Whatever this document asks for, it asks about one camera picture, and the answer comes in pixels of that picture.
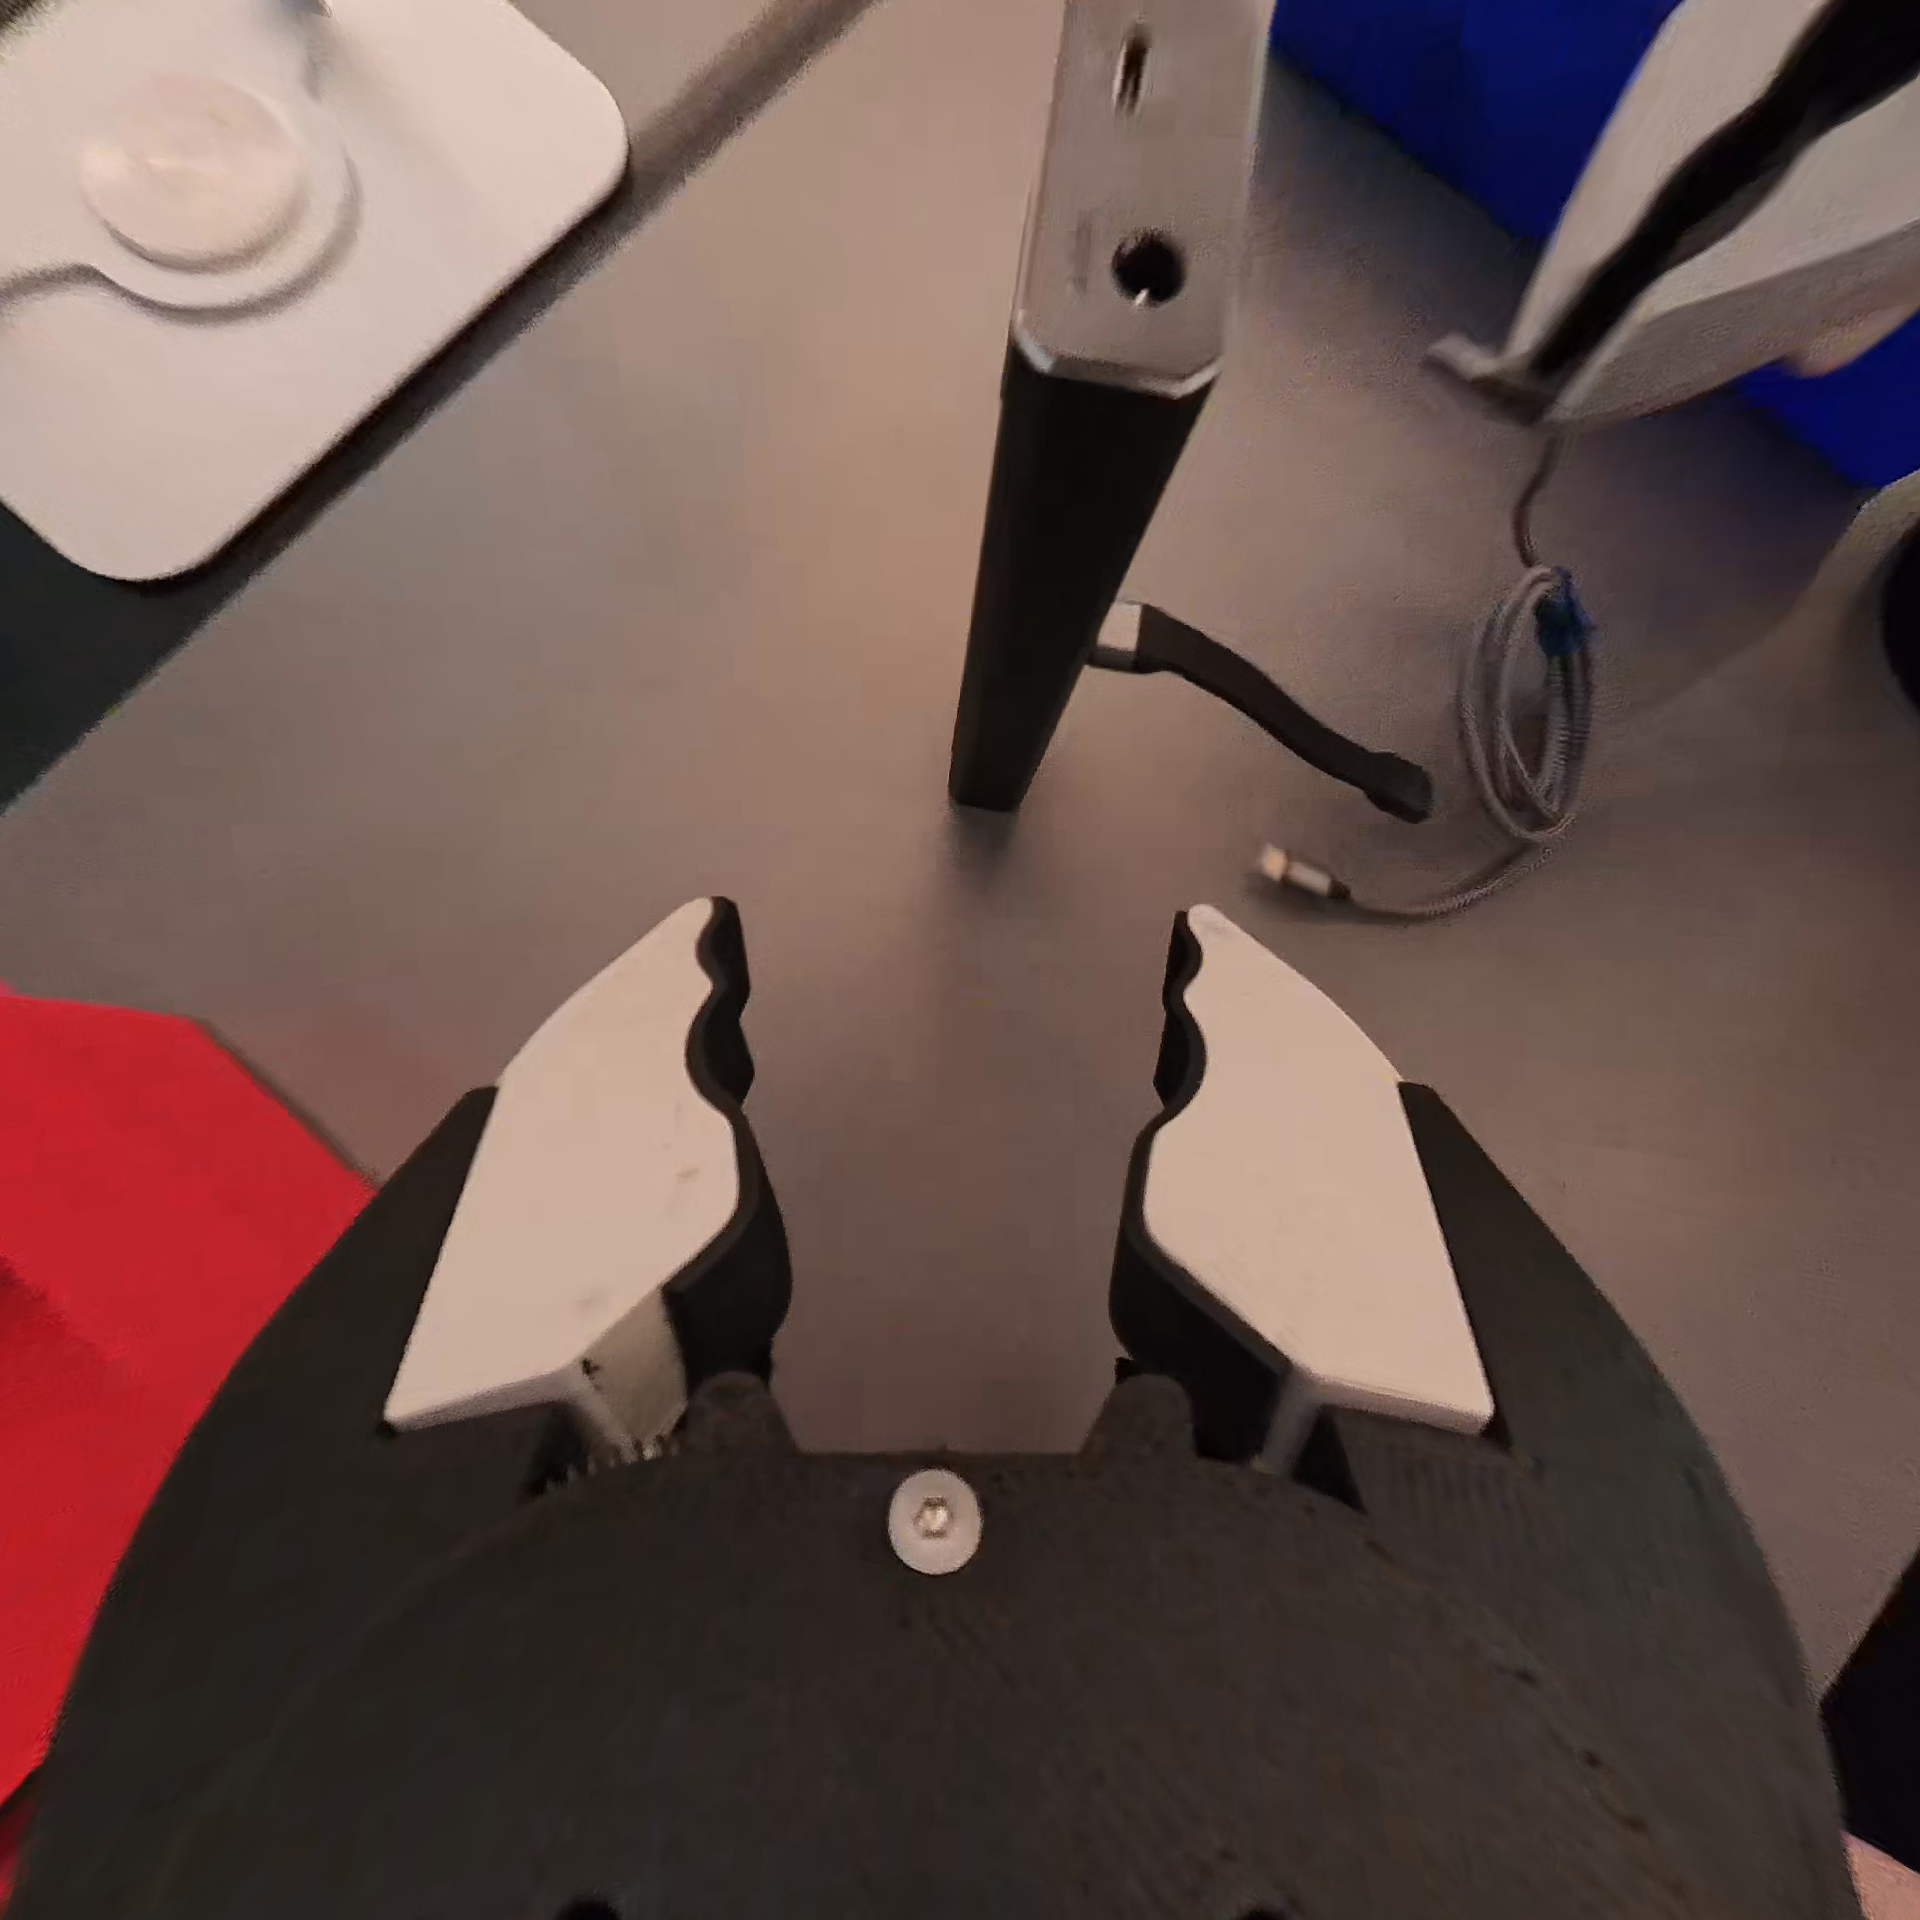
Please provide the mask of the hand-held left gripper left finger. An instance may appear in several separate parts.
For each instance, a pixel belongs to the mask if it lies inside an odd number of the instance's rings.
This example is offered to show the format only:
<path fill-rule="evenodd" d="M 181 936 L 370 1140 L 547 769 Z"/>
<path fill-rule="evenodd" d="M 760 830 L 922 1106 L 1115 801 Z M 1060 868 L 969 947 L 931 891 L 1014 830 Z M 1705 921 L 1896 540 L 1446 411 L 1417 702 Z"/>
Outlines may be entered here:
<path fill-rule="evenodd" d="M 746 1104 L 736 905 L 697 897 L 497 1078 L 384 1405 L 400 1433 L 560 1409 L 590 1458 L 668 1448 L 710 1379 L 772 1373 L 781 1209 Z"/>

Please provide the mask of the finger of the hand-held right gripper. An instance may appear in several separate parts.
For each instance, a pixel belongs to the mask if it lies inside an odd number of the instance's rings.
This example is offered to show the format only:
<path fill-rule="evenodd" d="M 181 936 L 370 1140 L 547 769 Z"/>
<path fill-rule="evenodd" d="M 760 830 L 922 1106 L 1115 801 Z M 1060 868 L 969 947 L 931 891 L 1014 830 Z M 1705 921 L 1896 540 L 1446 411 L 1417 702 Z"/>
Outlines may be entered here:
<path fill-rule="evenodd" d="M 1659 276 L 1582 361 L 1550 361 L 1550 427 L 1649 417 L 1748 372 L 1826 372 L 1916 312 L 1916 53 L 1856 53 L 1856 110 L 1733 228 Z"/>
<path fill-rule="evenodd" d="M 1676 8 L 1601 132 L 1513 321 L 1516 361 L 1582 361 L 1849 117 L 1841 2 Z"/>

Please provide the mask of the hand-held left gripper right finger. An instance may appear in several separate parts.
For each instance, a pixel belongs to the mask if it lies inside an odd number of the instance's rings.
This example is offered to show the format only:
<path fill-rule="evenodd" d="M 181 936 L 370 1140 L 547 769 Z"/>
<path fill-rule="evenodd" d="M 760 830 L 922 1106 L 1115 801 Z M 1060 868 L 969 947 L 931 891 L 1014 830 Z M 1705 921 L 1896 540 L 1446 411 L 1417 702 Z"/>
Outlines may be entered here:
<path fill-rule="evenodd" d="M 1306 974 L 1210 904 L 1178 914 L 1112 1328 L 1185 1393 L 1201 1458 L 1289 1475 L 1333 1413 L 1497 1424 L 1405 1091 Z"/>

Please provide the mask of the blue plastic box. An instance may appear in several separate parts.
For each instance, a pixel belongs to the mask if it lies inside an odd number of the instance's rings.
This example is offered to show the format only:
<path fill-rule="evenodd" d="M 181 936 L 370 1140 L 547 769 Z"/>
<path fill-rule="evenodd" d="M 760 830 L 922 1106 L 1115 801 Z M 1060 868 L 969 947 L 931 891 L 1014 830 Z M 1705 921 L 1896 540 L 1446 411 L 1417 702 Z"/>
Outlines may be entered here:
<path fill-rule="evenodd" d="M 1286 2 L 1275 56 L 1541 248 L 1674 2 Z M 1829 376 L 1740 393 L 1854 484 L 1918 460 L 1918 322 Z"/>

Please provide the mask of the red box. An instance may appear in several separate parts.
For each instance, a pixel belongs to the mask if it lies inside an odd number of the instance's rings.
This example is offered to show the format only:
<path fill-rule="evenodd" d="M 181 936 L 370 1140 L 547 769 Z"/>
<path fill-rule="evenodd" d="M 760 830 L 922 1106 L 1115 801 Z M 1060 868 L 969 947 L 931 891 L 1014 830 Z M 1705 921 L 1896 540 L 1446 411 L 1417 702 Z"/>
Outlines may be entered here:
<path fill-rule="evenodd" d="M 5 989 L 5 1801 L 181 1443 L 370 1194 L 202 1025 Z"/>

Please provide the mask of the white flat stand base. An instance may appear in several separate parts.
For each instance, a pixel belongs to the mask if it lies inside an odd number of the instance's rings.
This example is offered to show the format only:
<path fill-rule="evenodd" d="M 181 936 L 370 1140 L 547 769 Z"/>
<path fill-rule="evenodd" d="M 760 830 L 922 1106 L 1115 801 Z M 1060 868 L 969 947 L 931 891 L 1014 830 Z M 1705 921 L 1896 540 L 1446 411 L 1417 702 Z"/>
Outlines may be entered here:
<path fill-rule="evenodd" d="M 218 557 L 628 168 L 514 5 L 5 19 L 3 498 L 115 582 Z"/>

